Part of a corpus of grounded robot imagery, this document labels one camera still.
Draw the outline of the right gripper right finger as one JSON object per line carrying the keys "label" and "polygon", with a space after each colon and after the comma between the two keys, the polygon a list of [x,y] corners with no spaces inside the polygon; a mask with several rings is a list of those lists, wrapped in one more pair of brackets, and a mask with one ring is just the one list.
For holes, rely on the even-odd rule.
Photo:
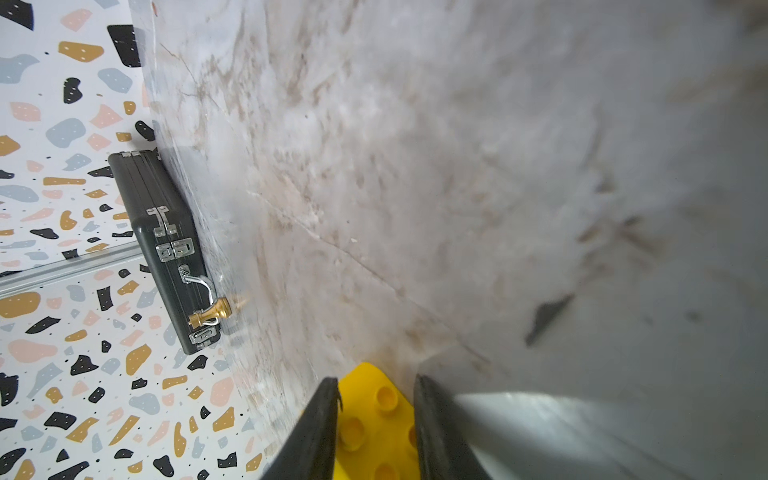
{"label": "right gripper right finger", "polygon": [[422,479],[490,479],[457,425],[450,395],[426,375],[416,376],[414,408]]}

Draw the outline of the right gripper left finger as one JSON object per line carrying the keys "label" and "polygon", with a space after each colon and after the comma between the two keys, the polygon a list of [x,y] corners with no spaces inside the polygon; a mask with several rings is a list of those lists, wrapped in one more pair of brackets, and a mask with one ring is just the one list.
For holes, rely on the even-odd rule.
{"label": "right gripper left finger", "polygon": [[326,377],[262,479],[332,479],[340,409],[338,379]]}

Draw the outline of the yellow wedge lego piece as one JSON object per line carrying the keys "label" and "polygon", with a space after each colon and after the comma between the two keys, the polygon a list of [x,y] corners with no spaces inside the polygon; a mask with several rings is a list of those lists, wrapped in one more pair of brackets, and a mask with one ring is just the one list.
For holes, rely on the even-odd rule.
{"label": "yellow wedge lego piece", "polygon": [[339,381],[335,479],[419,479],[414,408],[370,363]]}

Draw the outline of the small tan round piece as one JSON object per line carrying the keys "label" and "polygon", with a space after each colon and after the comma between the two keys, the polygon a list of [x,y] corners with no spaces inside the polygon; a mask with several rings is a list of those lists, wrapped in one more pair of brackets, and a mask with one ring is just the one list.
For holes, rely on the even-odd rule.
{"label": "small tan round piece", "polygon": [[217,298],[214,303],[205,310],[195,311],[188,317],[188,324],[194,328],[204,326],[216,326],[223,319],[232,315],[231,305],[226,297]]}

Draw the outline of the black briefcase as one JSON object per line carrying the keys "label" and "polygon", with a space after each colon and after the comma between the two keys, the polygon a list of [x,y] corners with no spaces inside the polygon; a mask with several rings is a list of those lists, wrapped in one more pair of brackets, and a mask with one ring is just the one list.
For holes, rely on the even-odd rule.
{"label": "black briefcase", "polygon": [[181,348],[193,355],[221,334],[217,319],[190,320],[218,299],[192,211],[156,151],[115,153],[108,164]]}

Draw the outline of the aluminium corner post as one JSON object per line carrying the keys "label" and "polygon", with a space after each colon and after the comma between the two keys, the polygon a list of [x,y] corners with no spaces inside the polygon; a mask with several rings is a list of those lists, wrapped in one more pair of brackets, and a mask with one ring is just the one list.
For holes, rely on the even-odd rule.
{"label": "aluminium corner post", "polygon": [[137,243],[131,243],[13,273],[1,278],[1,297],[24,293],[49,283],[96,272],[127,260],[141,259],[142,257],[140,246]]}

